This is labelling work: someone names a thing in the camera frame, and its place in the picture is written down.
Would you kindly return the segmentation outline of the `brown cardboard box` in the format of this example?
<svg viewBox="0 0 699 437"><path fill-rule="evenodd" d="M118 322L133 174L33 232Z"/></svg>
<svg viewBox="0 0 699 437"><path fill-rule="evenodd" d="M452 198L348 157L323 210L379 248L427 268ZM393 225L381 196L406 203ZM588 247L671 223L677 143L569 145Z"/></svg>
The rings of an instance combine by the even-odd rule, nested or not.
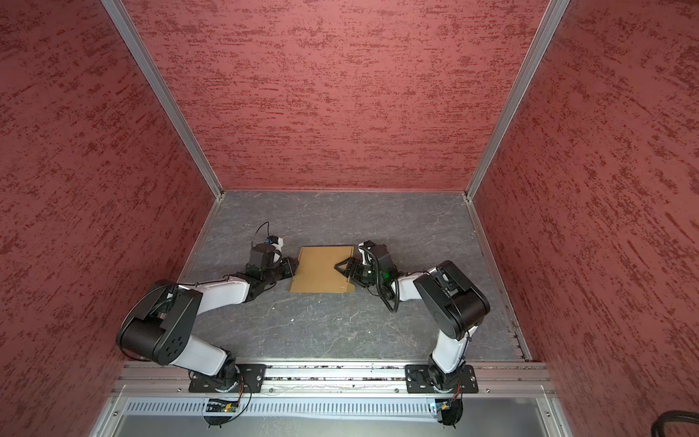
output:
<svg viewBox="0 0 699 437"><path fill-rule="evenodd" d="M335 266L353 256L351 246L306 246L300 251L299 266L291 282L291 293L346 294L355 286Z"/></svg>

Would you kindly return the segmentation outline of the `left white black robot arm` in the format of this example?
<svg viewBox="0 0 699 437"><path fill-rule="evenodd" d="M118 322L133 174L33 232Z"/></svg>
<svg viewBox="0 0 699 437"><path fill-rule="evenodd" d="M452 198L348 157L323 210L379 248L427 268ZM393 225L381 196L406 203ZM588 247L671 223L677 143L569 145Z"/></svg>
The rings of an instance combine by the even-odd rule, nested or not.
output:
<svg viewBox="0 0 699 437"><path fill-rule="evenodd" d="M293 277L298 266L297 260L284 257L267 269L249 266L221 280L162 280L125 317L116 345L138 360L188 371L209 393L242 393L245 377L234 354L194 336L195 322L205 312L252 302L277 282Z"/></svg>

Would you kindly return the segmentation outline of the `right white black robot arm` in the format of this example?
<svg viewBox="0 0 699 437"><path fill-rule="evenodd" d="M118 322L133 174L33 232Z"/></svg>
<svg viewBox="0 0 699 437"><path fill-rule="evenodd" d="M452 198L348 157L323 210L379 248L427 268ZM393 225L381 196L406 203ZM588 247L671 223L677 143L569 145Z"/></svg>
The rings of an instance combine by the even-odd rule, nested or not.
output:
<svg viewBox="0 0 699 437"><path fill-rule="evenodd" d="M402 302L419 300L439 329L428 363L406 368L408 391L426 390L454 398L476 393L475 376L467 369L464 356L491 311L485 295L450 260L426 271L406 273L398 270L384 245L367 240L359 251L360 256L335 264L335 271L381 299L391 313Z"/></svg>

